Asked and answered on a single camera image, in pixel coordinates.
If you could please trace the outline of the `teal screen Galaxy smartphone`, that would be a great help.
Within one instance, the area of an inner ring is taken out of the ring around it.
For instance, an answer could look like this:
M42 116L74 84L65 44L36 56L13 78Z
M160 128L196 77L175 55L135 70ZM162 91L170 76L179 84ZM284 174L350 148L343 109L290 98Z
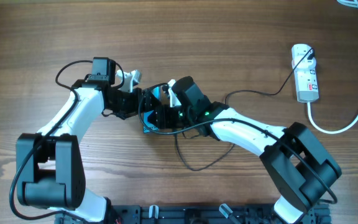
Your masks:
M142 120L145 123L145 125L143 126L144 134L150 133L150 131L147 128L153 129L154 131L158 131L158 128L154 124L148 121L149 116L154 112L154 110L142 114L143 115Z

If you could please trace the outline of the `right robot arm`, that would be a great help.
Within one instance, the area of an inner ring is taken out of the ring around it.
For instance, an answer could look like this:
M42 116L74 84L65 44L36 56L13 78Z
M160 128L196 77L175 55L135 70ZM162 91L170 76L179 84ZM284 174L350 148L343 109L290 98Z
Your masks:
M273 126L241 115L227 104L210 101L190 77L161 83L145 91L138 112L157 134L173 135L196 129L202 136L229 142L256 155L272 179L280 198L273 205L278 217L295 223L329 194L342 170L316 136L301 123Z

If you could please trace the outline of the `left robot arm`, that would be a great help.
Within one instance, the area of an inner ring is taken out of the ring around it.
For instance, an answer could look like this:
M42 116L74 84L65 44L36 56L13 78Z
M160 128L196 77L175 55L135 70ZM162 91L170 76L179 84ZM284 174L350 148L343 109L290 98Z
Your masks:
M86 188L80 142L91 123L104 110L126 119L149 112L158 99L137 87L142 74L125 72L115 61L95 57L91 73L65 88L68 101L55 117L36 133L23 133L16 142L16 174L9 191L13 214L23 220L15 203L47 209L34 220L55 216L81 223L118 223L110 199Z

